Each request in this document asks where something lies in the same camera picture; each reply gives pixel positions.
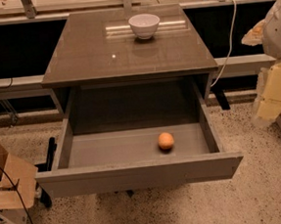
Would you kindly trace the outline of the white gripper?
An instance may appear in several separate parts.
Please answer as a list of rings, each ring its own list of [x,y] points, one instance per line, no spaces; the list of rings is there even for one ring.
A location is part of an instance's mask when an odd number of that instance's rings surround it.
[[[247,46],[257,46],[262,43],[263,25],[259,21],[242,37],[242,43]],[[263,67],[257,80],[257,97],[253,104],[252,122],[257,127],[265,128],[275,122],[281,113],[281,62],[271,68]]]

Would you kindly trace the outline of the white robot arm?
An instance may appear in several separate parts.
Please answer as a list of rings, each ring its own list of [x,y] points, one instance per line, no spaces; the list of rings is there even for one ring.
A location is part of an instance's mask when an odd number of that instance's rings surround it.
[[[266,18],[243,36],[242,43],[262,45],[264,53],[275,59],[273,67],[263,67],[258,74],[252,116],[254,125],[269,126],[281,113],[281,0],[276,0]]]

